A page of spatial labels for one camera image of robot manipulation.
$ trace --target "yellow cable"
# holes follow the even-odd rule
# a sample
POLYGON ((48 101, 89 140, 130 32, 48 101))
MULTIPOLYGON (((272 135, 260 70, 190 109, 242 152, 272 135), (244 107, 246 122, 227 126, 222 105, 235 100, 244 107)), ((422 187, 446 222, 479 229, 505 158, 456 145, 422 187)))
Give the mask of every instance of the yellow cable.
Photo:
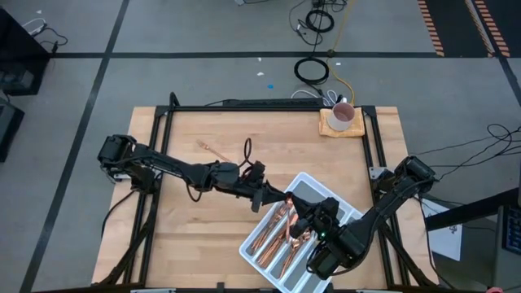
MULTIPOLYGON (((340 38, 342 37, 342 32, 344 30, 345 23, 348 20, 348 14, 351 11, 352 5, 355 1, 356 0, 348 0, 348 6, 345 8, 344 19, 342 20, 342 26, 340 27, 339 34, 336 36, 335 45, 333 46, 332 50, 335 50, 337 45, 340 42, 340 38)), ((329 71, 333 74, 333 77, 335 77, 337 81, 340 81, 345 86, 347 86, 349 90, 351 90, 351 102, 350 103, 352 105, 354 105, 355 104, 355 91, 352 89, 352 86, 347 81, 341 79, 339 76, 336 75, 335 70, 333 70, 333 68, 329 65, 329 58, 326 59, 326 63, 327 63, 327 67, 329 68, 329 71)))

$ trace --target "white cable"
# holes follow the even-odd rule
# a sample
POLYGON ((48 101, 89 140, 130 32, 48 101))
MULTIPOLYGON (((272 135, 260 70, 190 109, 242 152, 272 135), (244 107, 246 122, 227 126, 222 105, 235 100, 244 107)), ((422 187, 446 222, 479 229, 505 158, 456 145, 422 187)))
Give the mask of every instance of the white cable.
POLYGON ((43 29, 43 27, 46 26, 46 24, 47 24, 46 20, 43 19, 42 17, 38 17, 38 18, 36 18, 36 19, 34 19, 34 20, 30 20, 30 21, 28 21, 27 23, 25 23, 24 25, 22 25, 22 28, 25 28, 27 25, 29 25, 29 24, 31 24, 31 23, 37 21, 37 20, 41 20, 43 24, 40 25, 38 28, 35 28, 34 30, 30 31, 30 32, 28 31, 28 33, 29 33, 30 35, 33 35, 34 33, 39 33, 39 32, 41 32, 41 30, 43 29))
MULTIPOLYGON (((291 95, 290 98, 294 98, 296 94, 298 93, 304 93, 304 94, 308 94, 314 98, 320 98, 318 97, 316 94, 313 94, 311 92, 308 92, 307 90, 297 90, 295 93, 293 93, 291 95)), ((322 100, 324 102, 324 105, 326 106, 334 106, 336 104, 336 99, 338 98, 338 95, 336 94, 336 92, 334 90, 328 90, 327 91, 327 98, 326 97, 322 97, 322 100)))

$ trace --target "white mug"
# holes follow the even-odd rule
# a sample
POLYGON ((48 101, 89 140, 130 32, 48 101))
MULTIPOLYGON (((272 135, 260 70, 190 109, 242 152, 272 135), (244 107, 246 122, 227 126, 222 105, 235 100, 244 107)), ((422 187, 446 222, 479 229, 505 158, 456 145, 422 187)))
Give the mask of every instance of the white mug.
POLYGON ((327 117, 327 124, 336 131, 344 131, 351 126, 355 118, 355 108, 348 103, 346 98, 342 98, 331 109, 331 114, 327 117))

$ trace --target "yellow cloth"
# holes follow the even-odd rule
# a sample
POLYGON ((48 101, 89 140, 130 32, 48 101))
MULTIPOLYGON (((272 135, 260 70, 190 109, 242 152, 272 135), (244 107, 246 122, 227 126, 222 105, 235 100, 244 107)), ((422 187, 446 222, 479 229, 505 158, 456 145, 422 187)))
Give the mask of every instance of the yellow cloth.
POLYGON ((344 131, 336 131, 327 124, 327 117, 331 114, 331 109, 320 109, 320 121, 318 122, 318 132, 320 135, 329 136, 332 138, 352 138, 360 137, 366 134, 364 129, 364 116, 361 113, 361 108, 355 108, 355 117, 348 129, 344 131))

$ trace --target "wooden tabletop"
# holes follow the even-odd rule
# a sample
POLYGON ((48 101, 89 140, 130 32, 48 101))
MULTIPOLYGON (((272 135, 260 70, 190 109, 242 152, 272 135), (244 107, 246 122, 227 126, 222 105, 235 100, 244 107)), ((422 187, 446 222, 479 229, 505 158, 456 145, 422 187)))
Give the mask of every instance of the wooden tabletop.
MULTIPOLYGON (((149 141, 154 110, 153 107, 134 108, 129 134, 141 143, 149 141)), ((387 164, 394 167, 407 156, 398 112, 395 107, 377 107, 377 113, 387 164)), ((188 163, 217 160, 214 154, 197 145, 199 139, 238 163, 243 160, 244 141, 250 137, 251 160, 259 160, 266 166, 266 179, 273 186, 284 190, 299 172, 306 172, 359 211, 367 211, 372 207, 372 200, 361 139, 319 136, 318 121, 318 112, 176 112, 168 155, 188 163)), ((164 119, 157 146, 161 144, 163 127, 164 119)), ((373 154, 376 154, 371 131, 369 135, 373 154)), ((128 192, 129 182, 116 184, 112 204, 128 192)), ((130 198, 109 218, 93 282, 106 277, 128 247, 137 200, 137 195, 130 198)), ((215 191, 203 194, 198 203, 193 203, 184 181, 165 176, 147 286, 215 288, 217 282, 224 282, 227 288, 272 287, 239 255, 240 244, 270 206, 263 207, 259 213, 252 212, 250 207, 246 199, 215 191)), ((408 200, 398 210, 397 217, 405 249, 427 277, 437 283, 429 264, 418 202, 408 200)), ((395 282, 399 283, 396 255, 391 248, 390 253, 395 282)), ((137 264, 141 257, 139 251, 137 264)), ((335 288, 386 288, 381 260, 375 235, 362 264, 350 273, 333 277, 335 288)), ((138 272, 136 265, 134 281, 138 279, 138 272)))

